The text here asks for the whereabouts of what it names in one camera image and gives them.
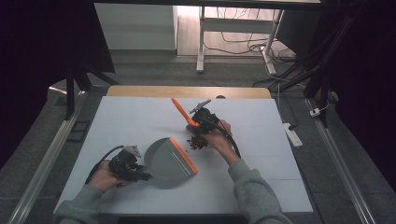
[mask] person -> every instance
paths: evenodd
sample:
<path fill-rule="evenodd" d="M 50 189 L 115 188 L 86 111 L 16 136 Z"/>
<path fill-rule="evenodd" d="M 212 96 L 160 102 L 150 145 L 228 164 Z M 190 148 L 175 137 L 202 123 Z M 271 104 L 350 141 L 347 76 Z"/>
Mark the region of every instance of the person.
<path fill-rule="evenodd" d="M 231 125 L 221 120 L 229 134 Z M 203 135 L 208 144 L 213 146 L 228 163 L 228 173 L 234 182 L 233 193 L 241 213 L 249 223 L 285 224 L 291 221 L 282 213 L 279 201 L 261 177 L 258 170 L 251 170 L 243 159 L 233 150 L 230 141 L 218 130 Z M 54 214 L 54 223 L 97 223 L 100 213 L 99 202 L 102 194 L 118 184 L 128 184 L 117 179 L 108 169 L 108 162 L 101 164 L 89 184 L 84 185 L 81 192 L 72 201 L 64 201 Z"/>

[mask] orange handle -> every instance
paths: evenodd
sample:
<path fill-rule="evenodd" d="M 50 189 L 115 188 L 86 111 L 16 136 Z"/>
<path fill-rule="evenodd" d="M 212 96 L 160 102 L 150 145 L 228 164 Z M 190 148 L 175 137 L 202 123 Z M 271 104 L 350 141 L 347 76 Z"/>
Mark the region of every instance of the orange handle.
<path fill-rule="evenodd" d="M 184 111 L 183 107 L 181 104 L 178 103 L 178 101 L 175 98 L 172 98 L 172 102 L 174 103 L 175 107 L 177 108 L 178 112 L 184 117 L 184 119 L 189 123 L 192 127 L 197 128 L 199 127 L 199 123 L 195 122 L 192 120 L 189 115 Z"/>

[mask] wall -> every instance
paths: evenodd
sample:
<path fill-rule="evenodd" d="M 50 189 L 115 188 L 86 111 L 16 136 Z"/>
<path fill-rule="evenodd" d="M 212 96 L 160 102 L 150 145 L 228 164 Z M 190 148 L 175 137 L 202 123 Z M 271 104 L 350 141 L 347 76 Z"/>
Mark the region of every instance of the wall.
<path fill-rule="evenodd" d="M 109 49 L 177 48 L 177 7 L 95 4 Z"/>

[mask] gray dustpan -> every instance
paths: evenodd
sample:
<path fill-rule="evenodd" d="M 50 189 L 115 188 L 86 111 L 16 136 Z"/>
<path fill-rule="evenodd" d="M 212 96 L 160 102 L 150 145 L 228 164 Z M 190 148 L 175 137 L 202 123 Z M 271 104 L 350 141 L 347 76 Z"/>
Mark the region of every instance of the gray dustpan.
<path fill-rule="evenodd" d="M 165 181 L 181 180 L 198 173 L 198 169 L 172 137 L 153 143 L 146 151 L 144 161 L 153 177 Z"/>

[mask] white table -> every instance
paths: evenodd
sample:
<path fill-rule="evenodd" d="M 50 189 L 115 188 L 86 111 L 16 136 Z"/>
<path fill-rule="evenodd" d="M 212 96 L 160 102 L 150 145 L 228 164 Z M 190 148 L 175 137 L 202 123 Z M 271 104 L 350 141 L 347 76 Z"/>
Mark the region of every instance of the white table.
<path fill-rule="evenodd" d="M 186 110 L 206 100 L 177 99 Z M 313 211 L 273 100 L 214 99 L 206 108 L 230 121 L 242 158 L 261 172 L 284 212 Z M 156 140 L 172 136 L 187 151 L 198 174 L 177 182 L 152 178 L 110 190 L 102 198 L 102 212 L 132 216 L 239 214 L 226 162 L 213 148 L 191 149 L 187 142 L 191 134 L 185 126 L 170 98 L 104 97 L 60 202 L 77 195 L 91 168 L 111 148 L 138 145 L 144 156 Z"/>

